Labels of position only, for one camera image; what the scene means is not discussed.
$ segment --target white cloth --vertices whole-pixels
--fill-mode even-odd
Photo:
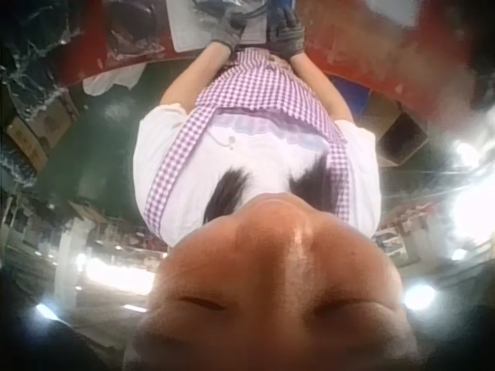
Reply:
[[[84,93],[94,96],[102,95],[114,85],[122,85],[130,90],[139,82],[145,68],[146,63],[139,63],[88,77],[83,80]]]
[[[141,122],[134,154],[135,195],[141,214],[163,157],[186,119],[180,105],[173,104],[157,107]],[[336,124],[347,140],[350,161],[350,225],[371,237],[381,215],[375,137],[352,122]],[[250,174],[242,199],[246,203],[262,193],[288,192],[289,176],[301,175],[325,146],[312,132],[280,130],[262,117],[215,117],[172,191],[162,219],[165,242],[175,246],[202,226],[207,203],[229,168],[242,168]]]

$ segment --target bright light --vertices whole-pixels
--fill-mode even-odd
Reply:
[[[147,312],[147,310],[144,309],[144,308],[136,307],[135,305],[130,305],[130,304],[124,305],[124,308],[128,309],[129,311],[139,311],[141,313],[146,313]]]
[[[45,318],[51,319],[53,321],[58,321],[59,320],[59,318],[55,315],[55,313],[53,313],[53,311],[50,308],[48,308],[46,305],[44,305],[44,304],[38,304],[36,306],[36,309]]]
[[[464,166],[476,168],[480,165],[481,155],[473,146],[460,142],[456,146],[456,151]]]
[[[495,175],[460,193],[454,202],[452,218],[456,234],[474,243],[488,241],[495,227]]]
[[[87,257],[86,254],[78,254],[76,258],[77,271],[82,272],[84,270],[84,265],[86,265]]]
[[[436,296],[436,290],[426,284],[419,284],[406,291],[404,304],[412,311],[422,311],[429,307]]]
[[[454,254],[452,254],[451,259],[452,260],[463,260],[467,255],[467,251],[464,249],[457,249],[454,251]]]
[[[144,269],[118,267],[96,258],[87,262],[86,275],[99,284],[141,295],[147,295],[152,290],[155,280],[155,274]]]

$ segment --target closed eye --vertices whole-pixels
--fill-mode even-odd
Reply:
[[[212,301],[204,300],[204,299],[199,299],[199,298],[191,298],[191,297],[182,297],[180,298],[181,301],[185,301],[194,305],[197,305],[201,308],[208,309],[210,311],[224,311],[226,308],[214,303]]]

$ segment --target checkered apron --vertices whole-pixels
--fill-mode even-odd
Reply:
[[[350,187],[345,140],[313,91],[285,61],[264,49],[246,49],[228,67],[199,95],[196,108],[163,159],[146,203],[148,228],[160,237],[163,213],[180,172],[213,118],[226,112],[277,114],[285,122],[310,126],[324,137],[329,143],[327,169],[335,214],[348,222]]]

